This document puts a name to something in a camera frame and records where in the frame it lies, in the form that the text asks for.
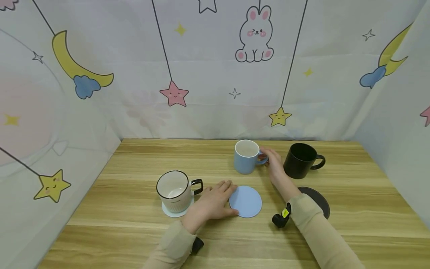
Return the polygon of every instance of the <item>yellow crescent moon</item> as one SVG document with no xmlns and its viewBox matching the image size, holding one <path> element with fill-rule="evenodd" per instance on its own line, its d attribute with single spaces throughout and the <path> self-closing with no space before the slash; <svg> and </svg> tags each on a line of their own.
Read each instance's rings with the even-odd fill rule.
<svg viewBox="0 0 430 269">
<path fill-rule="evenodd" d="M 386 71 L 384 76 L 388 76 L 392 74 L 407 59 L 407 56 L 406 56 L 400 61 L 394 61 L 391 59 L 391 57 L 399 48 L 400 44 L 402 43 L 403 39 L 405 38 L 411 26 L 412 24 L 410 24 L 403 31 L 401 31 L 400 34 L 396 35 L 396 37 L 393 38 L 393 40 L 391 40 L 388 43 L 388 45 L 385 47 L 385 49 L 382 51 L 381 56 L 379 57 L 379 66 L 381 67 L 383 65 L 386 65 L 385 67 Z"/>
<path fill-rule="evenodd" d="M 100 87 L 109 86 L 114 80 L 114 74 L 96 74 L 76 63 L 67 49 L 66 37 L 67 31 L 61 31 L 52 39 L 52 49 L 64 72 L 66 72 L 71 79 L 75 76 L 87 76 L 96 80 L 100 84 Z"/>
</svg>

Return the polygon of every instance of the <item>mug handle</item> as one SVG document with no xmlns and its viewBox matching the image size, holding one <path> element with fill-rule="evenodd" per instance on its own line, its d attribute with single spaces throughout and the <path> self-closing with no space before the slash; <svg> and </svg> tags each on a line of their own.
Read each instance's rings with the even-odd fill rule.
<svg viewBox="0 0 430 269">
<path fill-rule="evenodd" d="M 319 164 L 315 164 L 310 167 L 311 170 L 320 169 L 326 164 L 326 158 L 324 156 L 317 154 L 315 160 L 321 159 L 322 161 Z"/>
<path fill-rule="evenodd" d="M 257 161 L 258 165 L 265 164 L 269 160 L 269 157 L 264 158 L 264 160 Z"/>
<path fill-rule="evenodd" d="M 195 179 L 191 181 L 191 186 L 196 184 L 200 184 L 201 186 L 200 186 L 200 189 L 194 191 L 194 195 L 197 195 L 203 191 L 203 180 Z"/>
</svg>

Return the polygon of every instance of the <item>yellow label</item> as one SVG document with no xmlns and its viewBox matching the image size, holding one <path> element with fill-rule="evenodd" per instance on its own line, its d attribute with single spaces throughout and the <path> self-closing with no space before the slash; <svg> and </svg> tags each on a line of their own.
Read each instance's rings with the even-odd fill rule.
<svg viewBox="0 0 430 269">
<path fill-rule="evenodd" d="M 288 214 L 290 214 L 290 213 L 288 212 L 288 210 L 286 208 L 284 208 L 284 210 L 282 210 L 282 217 L 286 218 L 288 216 Z"/>
</svg>

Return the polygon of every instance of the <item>coaster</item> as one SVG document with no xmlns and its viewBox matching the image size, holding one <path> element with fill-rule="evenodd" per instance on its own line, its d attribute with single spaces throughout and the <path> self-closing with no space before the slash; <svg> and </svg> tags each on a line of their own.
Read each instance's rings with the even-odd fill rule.
<svg viewBox="0 0 430 269">
<path fill-rule="evenodd" d="M 256 216 L 262 206 L 261 196 L 249 186 L 239 186 L 229 199 L 230 207 L 239 211 L 242 218 Z"/>
<path fill-rule="evenodd" d="M 173 213 L 173 212 L 170 212 L 170 211 L 166 208 L 166 206 L 164 205 L 164 203 L 163 203 L 163 202 L 161 202 L 161 208 L 163 209 L 163 212 L 164 212 L 167 216 L 169 216 L 169 217 L 171 217 L 171 218 L 179 218 L 180 216 L 185 215 L 185 213 L 188 211 L 188 208 L 190 208 L 190 206 L 191 206 L 192 204 L 194 204 L 194 195 L 191 197 L 191 203 L 190 203 L 190 205 L 187 207 L 187 209 L 185 209 L 185 210 L 184 210 L 184 211 L 182 211 L 182 212 L 179 212 L 179 213 Z"/>
<path fill-rule="evenodd" d="M 309 197 L 312 198 L 312 200 L 315 201 L 315 203 L 322 209 L 322 212 L 324 213 L 324 217 L 326 219 L 330 216 L 330 206 L 327 200 L 324 198 L 322 194 L 317 192 L 314 189 L 311 189 L 309 187 L 298 187 L 298 189 L 302 192 L 307 194 Z"/>
</svg>

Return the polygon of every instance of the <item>black coaster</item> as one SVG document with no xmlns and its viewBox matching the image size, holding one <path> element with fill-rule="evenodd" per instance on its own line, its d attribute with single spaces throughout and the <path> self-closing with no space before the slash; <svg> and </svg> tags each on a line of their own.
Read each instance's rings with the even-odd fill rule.
<svg viewBox="0 0 430 269">
<path fill-rule="evenodd" d="M 316 190 L 308 188 L 308 187 L 298 187 L 298 189 L 302 193 L 307 194 L 309 197 L 311 197 L 312 200 L 314 200 L 315 203 L 317 205 L 319 205 L 319 207 L 322 209 L 322 212 L 324 213 L 324 217 L 326 217 L 326 219 L 329 218 L 329 216 L 330 216 L 330 206 L 329 206 L 329 203 L 327 202 L 327 200 L 324 198 L 324 196 L 322 194 L 320 194 Z"/>
</svg>

